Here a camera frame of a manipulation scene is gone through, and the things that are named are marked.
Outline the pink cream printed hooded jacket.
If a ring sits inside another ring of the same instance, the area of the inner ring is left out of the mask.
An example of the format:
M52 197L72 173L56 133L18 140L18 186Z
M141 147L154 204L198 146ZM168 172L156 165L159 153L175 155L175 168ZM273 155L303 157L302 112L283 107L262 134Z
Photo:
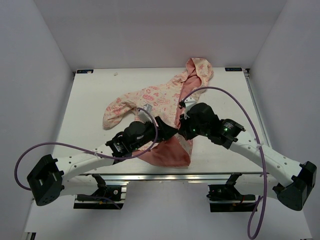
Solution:
M152 107L153 117L159 116L167 125L178 129L180 115L184 113L184 110L179 108L179 102L193 90L197 91L192 93L191 97L199 100L204 92L202 88L208 86L214 74L211 63L204 58L190 58L185 67L185 71L165 84L148 86L119 96L107 106L102 120L103 128L108 130L116 126L126 112L148 104ZM156 143L151 150L142 153L149 146L151 144L147 143L134 153L140 155L139 159L153 166L182 168L191 163L193 141L185 140L179 134L167 141Z

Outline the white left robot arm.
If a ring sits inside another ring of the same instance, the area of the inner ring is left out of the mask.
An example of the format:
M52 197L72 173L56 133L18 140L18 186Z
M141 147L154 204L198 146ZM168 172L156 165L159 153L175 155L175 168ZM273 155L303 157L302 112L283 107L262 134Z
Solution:
M100 174L90 171L132 159L140 147L167 141L177 132L157 116L146 122L133 121L93 150L81 149L80 154L69 157L43 156L27 176L36 205L45 206L60 196L76 195L81 201L109 202L118 208L121 191L107 186Z

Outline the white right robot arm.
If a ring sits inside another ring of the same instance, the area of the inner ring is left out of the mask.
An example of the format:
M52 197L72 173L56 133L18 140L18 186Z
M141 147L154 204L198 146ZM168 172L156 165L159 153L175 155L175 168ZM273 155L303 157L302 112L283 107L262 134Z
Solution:
M266 172L273 176L276 198L286 207L301 211L316 183L317 167L310 161L300 163L289 159L268 146L261 146L245 128L232 119L219 119L206 103L192 98L179 103L185 112L180 115L178 133L186 140L197 136L240 154L258 166L264 157Z

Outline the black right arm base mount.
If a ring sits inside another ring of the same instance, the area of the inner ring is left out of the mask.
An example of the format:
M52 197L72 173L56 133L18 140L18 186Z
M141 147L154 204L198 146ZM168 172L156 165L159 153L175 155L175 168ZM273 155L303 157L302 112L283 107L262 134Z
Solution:
M256 204L253 194L241 194L235 185L241 173L233 173L224 184L208 185L208 194L211 213L244 213L252 212Z

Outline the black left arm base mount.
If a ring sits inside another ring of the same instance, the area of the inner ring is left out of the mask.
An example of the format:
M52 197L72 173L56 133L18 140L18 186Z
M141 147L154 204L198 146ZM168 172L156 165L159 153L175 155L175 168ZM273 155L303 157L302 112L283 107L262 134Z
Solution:
M74 209L121 210L124 206L128 181L106 180L93 173L77 176L69 182L76 187Z

